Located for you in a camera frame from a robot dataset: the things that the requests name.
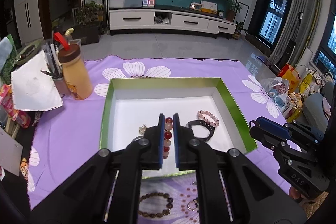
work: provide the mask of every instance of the pink bead bracelet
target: pink bead bracelet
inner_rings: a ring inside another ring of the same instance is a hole
[[[205,114],[207,116],[209,116],[211,119],[214,120],[214,122],[211,122],[210,120],[206,119],[202,114]],[[200,120],[204,120],[204,122],[208,123],[209,125],[213,126],[213,127],[218,127],[219,126],[219,120],[218,118],[211,114],[211,112],[205,111],[205,110],[200,110],[197,112],[197,116]]]

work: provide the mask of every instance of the green box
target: green box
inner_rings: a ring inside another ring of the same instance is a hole
[[[160,113],[165,117],[178,113],[183,126],[197,119],[198,110],[208,110],[220,120],[219,127],[208,142],[212,148],[227,151],[235,147],[243,153],[257,148],[255,140],[250,137],[249,126],[224,82],[220,78],[192,77],[112,79],[102,117],[100,148],[111,151],[124,149],[140,136],[140,126],[157,125]],[[173,138],[171,141],[171,147],[174,147]],[[174,159],[172,152],[164,164],[169,162],[172,166]],[[159,176],[175,175],[177,172],[177,169],[172,173],[166,170]]]

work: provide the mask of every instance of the blue gripper pad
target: blue gripper pad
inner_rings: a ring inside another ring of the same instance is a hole
[[[173,129],[174,129],[174,149],[175,149],[175,164],[176,168],[179,168],[179,137],[177,136],[177,123],[176,123],[176,114],[173,116]]]
[[[164,134],[165,134],[165,116],[162,115],[162,125],[161,125],[161,135],[160,135],[160,145],[159,145],[159,167],[162,168],[163,164],[163,141],[164,141]]]
[[[272,133],[273,135],[289,140],[291,138],[289,134],[289,129],[281,126],[280,124],[273,122],[265,117],[259,117],[257,119],[257,122],[259,123],[260,128],[262,128],[265,131],[268,131],[269,133]]]

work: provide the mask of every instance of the potted plant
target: potted plant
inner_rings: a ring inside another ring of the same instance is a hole
[[[103,13],[103,5],[94,1],[85,3],[77,12],[78,26],[72,33],[73,39],[81,39],[82,44],[99,42],[100,22]]]
[[[240,10],[243,8],[237,0],[228,0],[226,2],[227,11],[226,19],[233,22],[235,20],[237,12],[240,13]]]
[[[232,38],[238,40],[242,36],[241,31],[245,31],[247,33],[247,30],[243,28],[244,22],[238,23],[237,21],[236,23],[237,23],[236,30],[235,33],[232,35]]]

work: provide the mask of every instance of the purple tablecloth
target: purple tablecloth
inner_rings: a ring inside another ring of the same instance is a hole
[[[220,77],[247,122],[259,116],[265,116],[279,124],[286,122],[258,81],[240,62],[171,58],[125,61],[116,56],[108,56],[99,61],[86,61],[86,67],[95,87],[91,96],[83,101],[76,101],[71,97],[63,98],[64,106],[45,112],[36,129],[31,152],[34,160],[29,164],[28,181],[32,209],[98,151],[104,95],[111,77]],[[258,149],[247,156],[288,193],[290,185],[278,175],[279,166],[270,150],[258,143]],[[168,187],[170,192],[187,194],[192,180],[195,180],[194,174],[155,181],[145,180],[142,183],[142,192],[161,183],[161,187]],[[185,219],[195,223],[196,218],[187,216],[175,204],[171,214],[161,221],[184,223]],[[139,218],[140,223],[150,221],[153,220]]]

